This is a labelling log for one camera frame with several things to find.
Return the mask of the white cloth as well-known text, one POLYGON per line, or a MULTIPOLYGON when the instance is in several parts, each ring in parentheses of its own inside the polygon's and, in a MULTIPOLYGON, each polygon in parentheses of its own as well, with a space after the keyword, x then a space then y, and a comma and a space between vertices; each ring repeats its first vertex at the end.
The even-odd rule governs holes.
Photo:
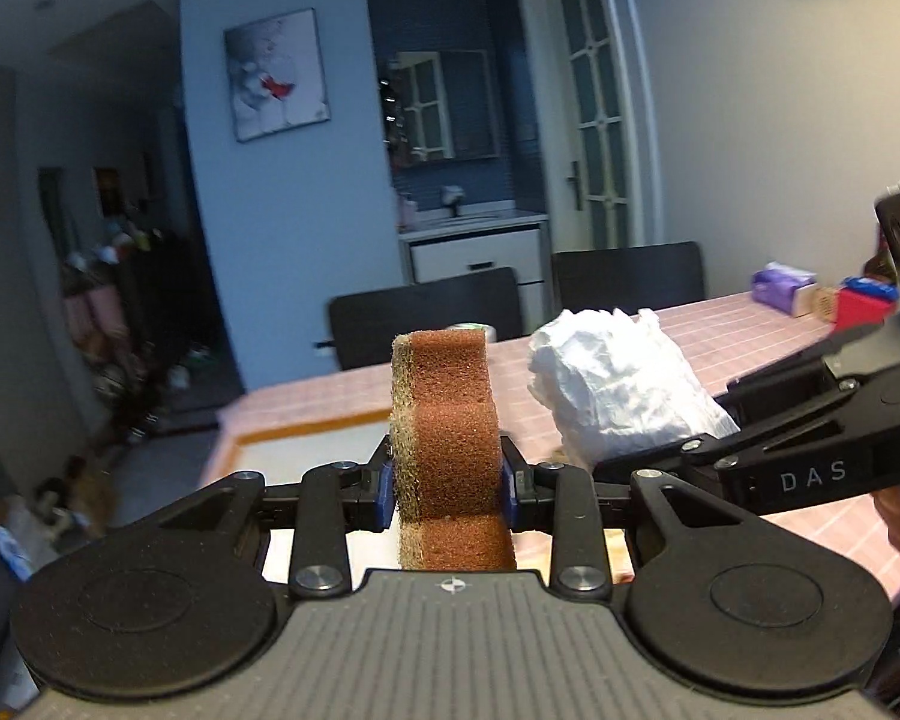
POLYGON ((653 310, 562 310, 528 341, 528 390, 577 465, 740 431, 653 310))

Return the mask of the brown sponge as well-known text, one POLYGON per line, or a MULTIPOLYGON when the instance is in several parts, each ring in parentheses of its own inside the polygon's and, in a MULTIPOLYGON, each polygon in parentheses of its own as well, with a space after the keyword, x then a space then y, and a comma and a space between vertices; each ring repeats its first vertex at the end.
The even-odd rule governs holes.
POLYGON ((393 340, 390 454, 407 571, 517 567, 486 351, 481 330, 419 330, 393 340))

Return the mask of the beige small box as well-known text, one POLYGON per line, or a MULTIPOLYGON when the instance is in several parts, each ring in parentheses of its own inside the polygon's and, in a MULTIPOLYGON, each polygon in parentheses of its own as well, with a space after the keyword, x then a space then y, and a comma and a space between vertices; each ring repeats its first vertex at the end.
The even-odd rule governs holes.
POLYGON ((811 283, 798 286, 792 293, 790 314, 813 316, 821 322, 834 323, 839 309, 839 289, 811 283))

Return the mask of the red blue small box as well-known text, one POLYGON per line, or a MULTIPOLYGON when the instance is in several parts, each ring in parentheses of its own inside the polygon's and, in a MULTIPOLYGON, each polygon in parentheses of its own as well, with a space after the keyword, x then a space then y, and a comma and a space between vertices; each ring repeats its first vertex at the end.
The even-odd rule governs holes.
POLYGON ((845 278, 837 289, 834 330, 875 325, 898 312, 900 289, 867 277, 845 278))

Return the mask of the purple tissue pack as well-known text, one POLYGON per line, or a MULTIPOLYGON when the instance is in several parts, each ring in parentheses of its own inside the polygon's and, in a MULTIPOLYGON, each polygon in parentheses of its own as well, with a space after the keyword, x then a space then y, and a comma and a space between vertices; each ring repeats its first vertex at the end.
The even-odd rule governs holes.
POLYGON ((813 310, 818 280, 813 271, 783 263, 769 262, 751 277, 751 299, 790 317, 801 317, 813 310))

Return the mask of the black dining chair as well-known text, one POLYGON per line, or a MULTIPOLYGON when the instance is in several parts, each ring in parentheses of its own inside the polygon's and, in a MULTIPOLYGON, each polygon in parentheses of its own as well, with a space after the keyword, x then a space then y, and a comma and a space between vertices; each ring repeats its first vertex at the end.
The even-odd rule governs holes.
POLYGON ((706 299, 697 242, 557 252, 551 257, 560 309, 668 309, 706 299))
POLYGON ((523 310, 512 268, 333 298, 329 333, 341 371, 386 364, 398 335, 459 323, 489 325, 498 340, 523 335, 523 310))

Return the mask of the white sink cabinet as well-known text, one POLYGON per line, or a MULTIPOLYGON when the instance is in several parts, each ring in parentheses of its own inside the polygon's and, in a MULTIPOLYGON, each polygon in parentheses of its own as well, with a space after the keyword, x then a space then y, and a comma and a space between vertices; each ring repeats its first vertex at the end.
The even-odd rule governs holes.
POLYGON ((464 215, 400 232, 398 239, 408 283, 510 268, 526 335, 546 322, 553 302, 546 216, 523 210, 464 215))

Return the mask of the white glass door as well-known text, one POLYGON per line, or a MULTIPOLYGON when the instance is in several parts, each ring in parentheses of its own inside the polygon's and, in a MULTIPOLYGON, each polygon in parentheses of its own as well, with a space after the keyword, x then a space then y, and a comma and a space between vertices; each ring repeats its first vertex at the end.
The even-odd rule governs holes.
POLYGON ((518 0, 551 249, 665 237, 655 110, 635 0, 518 0))

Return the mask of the wall mirror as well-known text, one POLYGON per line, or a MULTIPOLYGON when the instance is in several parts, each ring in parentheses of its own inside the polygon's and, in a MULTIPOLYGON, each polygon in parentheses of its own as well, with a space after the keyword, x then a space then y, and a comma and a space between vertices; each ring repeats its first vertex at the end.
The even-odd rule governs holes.
POLYGON ((379 78, 391 165, 492 160, 500 154, 484 50, 398 52, 379 78))

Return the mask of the framed wall painting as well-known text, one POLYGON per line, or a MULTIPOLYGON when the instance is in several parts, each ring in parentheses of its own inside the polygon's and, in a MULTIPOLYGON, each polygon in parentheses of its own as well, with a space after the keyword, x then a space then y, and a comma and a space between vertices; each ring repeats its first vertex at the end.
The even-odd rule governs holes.
POLYGON ((238 143, 331 119, 313 8, 227 29, 224 50, 238 143))

